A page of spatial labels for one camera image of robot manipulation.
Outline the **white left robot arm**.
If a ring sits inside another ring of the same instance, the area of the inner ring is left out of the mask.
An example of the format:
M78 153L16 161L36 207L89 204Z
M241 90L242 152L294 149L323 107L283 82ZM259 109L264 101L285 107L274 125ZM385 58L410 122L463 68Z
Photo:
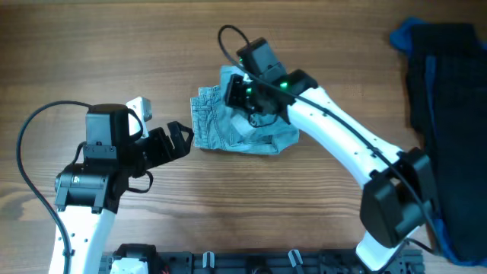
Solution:
M55 205L64 226L56 232L51 273L96 273L129 178L189 154L194 132L178 122L150 132L129 131L134 110L98 104L86 114L86 141L55 179Z

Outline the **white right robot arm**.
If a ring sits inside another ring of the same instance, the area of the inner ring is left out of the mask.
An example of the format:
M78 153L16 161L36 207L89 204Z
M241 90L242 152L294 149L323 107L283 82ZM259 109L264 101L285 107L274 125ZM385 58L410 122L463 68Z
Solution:
M430 159L419 148L403 151L368 131L333 102L306 72L286 72L263 38L247 41L232 63L227 106L270 114L307 133L354 177L362 190L365 235L355 253L382 272L411 235L431 225L439 209Z

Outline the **light blue denim shorts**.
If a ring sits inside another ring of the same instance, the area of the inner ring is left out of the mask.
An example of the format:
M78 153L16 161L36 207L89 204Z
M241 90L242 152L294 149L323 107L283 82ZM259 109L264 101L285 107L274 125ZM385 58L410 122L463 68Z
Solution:
M274 115L249 115L224 103L233 74L243 72L231 65L220 69L220 83L200 87L190 99L194 145L252 155L278 155L299 140L299 130Z

